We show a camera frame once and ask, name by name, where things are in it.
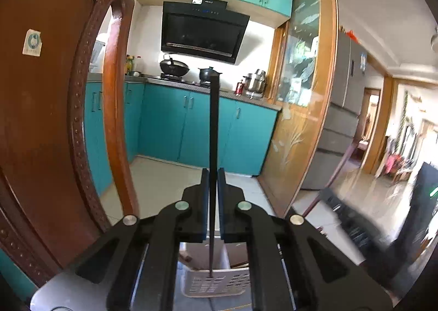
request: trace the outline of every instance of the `wooden door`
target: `wooden door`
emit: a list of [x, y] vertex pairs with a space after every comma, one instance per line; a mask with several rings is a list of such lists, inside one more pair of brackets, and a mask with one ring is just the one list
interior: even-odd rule
[[[124, 211], [138, 211], [123, 139], [122, 68], [133, 5], [134, 0], [0, 0], [0, 246], [39, 286], [110, 226], [83, 132], [88, 64], [110, 6], [106, 143]], [[36, 55], [23, 54], [29, 34], [35, 36], [30, 52]]]
[[[279, 217], [287, 214], [315, 154], [329, 108], [338, 41], [337, 0], [293, 2], [286, 42], [290, 50], [283, 58], [275, 96], [283, 110], [259, 176]], [[302, 58], [304, 46], [316, 50], [313, 58]], [[291, 85], [298, 75], [299, 89]]]

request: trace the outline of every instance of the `black range hood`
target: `black range hood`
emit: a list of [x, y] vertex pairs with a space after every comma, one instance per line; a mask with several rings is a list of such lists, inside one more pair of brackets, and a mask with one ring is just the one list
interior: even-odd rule
[[234, 64], [249, 16], [219, 0], [163, 2], [161, 50]]

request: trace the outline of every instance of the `ceiling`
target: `ceiling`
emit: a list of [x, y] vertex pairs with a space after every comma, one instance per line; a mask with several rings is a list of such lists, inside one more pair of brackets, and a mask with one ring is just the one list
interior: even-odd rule
[[438, 81], [436, 22], [424, 0], [338, 0], [339, 23], [395, 77]]

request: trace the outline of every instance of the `fridge sticker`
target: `fridge sticker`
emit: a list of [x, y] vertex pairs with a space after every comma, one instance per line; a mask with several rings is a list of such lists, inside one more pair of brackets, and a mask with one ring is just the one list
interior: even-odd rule
[[41, 47], [41, 32], [28, 30], [23, 46], [23, 54], [39, 57], [41, 55]]
[[361, 54], [361, 70], [362, 73], [365, 73], [365, 69], [367, 68], [367, 55], [366, 53]]

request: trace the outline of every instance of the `black chair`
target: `black chair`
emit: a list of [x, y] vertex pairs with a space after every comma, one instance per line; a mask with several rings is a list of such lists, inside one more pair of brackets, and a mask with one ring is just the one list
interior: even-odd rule
[[408, 267], [415, 261], [437, 205], [438, 170], [424, 163], [418, 173], [410, 209], [398, 237], [388, 243], [382, 232], [366, 217], [340, 200], [330, 189], [320, 199], [337, 214], [342, 229], [365, 257], [361, 264], [384, 288], [403, 297], [415, 282]]

